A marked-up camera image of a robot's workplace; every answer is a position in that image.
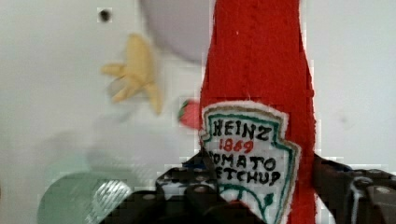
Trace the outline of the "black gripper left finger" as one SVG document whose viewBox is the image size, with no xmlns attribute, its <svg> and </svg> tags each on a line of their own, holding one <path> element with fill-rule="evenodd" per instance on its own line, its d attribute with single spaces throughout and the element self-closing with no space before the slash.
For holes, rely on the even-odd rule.
<svg viewBox="0 0 396 224">
<path fill-rule="evenodd" d="M 157 178 L 154 190 L 127 196 L 100 224 L 266 224 L 219 193 L 214 164 L 202 150 Z"/>
</svg>

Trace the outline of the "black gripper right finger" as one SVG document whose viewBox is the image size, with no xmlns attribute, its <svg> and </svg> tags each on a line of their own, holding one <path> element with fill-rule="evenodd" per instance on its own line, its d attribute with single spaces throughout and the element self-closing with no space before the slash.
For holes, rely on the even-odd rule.
<svg viewBox="0 0 396 224">
<path fill-rule="evenodd" d="M 352 169 L 316 155 L 313 186 L 336 224 L 396 224 L 393 174 L 378 169 Z"/>
</svg>

